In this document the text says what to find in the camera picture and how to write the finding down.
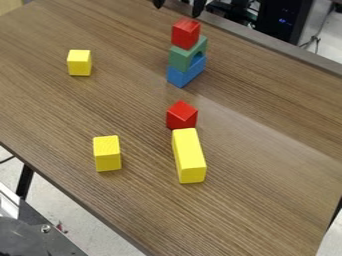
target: blue arch block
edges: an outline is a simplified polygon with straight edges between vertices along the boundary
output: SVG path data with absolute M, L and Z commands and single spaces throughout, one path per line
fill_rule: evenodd
M 183 88 L 204 70 L 206 60 L 205 56 L 196 56 L 186 72 L 181 72 L 174 67 L 168 66 L 167 81 L 178 88 Z

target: red block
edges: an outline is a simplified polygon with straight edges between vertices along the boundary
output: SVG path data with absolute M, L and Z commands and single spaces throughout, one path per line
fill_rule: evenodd
M 198 41 L 200 29 L 201 24 L 199 22 L 182 18 L 172 27 L 171 42 L 184 50 L 190 50 Z
M 197 114 L 197 109 L 180 100 L 167 110 L 166 126 L 171 130 L 194 128 L 197 122 Z

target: block tower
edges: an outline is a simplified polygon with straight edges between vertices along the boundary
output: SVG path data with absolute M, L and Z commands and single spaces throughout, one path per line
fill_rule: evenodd
M 200 35 L 201 25 L 182 18 L 172 27 L 167 81 L 183 88 L 205 68 L 208 39 Z

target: yellow cube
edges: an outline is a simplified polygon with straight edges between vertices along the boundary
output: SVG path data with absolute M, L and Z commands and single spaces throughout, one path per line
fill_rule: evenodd
M 179 182 L 203 182 L 207 165 L 196 129 L 173 130 L 172 149 L 175 156 Z
M 121 169 L 120 144 L 117 135 L 95 137 L 93 146 L 98 172 Z
M 68 71 L 71 76 L 90 76 L 90 50 L 70 50 L 67 58 Z

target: stacked blocks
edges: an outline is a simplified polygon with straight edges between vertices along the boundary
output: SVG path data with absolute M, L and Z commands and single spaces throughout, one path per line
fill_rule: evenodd
M 166 126 L 170 130 L 194 128 L 197 122 L 197 114 L 197 109 L 180 100 L 167 110 Z
M 70 50 L 67 58 L 68 71 L 71 76 L 90 76 L 91 53 L 89 50 Z
M 207 165 L 195 128 L 172 131 L 172 149 L 179 183 L 203 182 Z
M 173 25 L 171 41 L 167 80 L 183 88 L 204 70 L 208 39 L 197 21 L 183 18 Z
M 120 143 L 117 135 L 95 137 L 93 147 L 98 172 L 121 169 Z

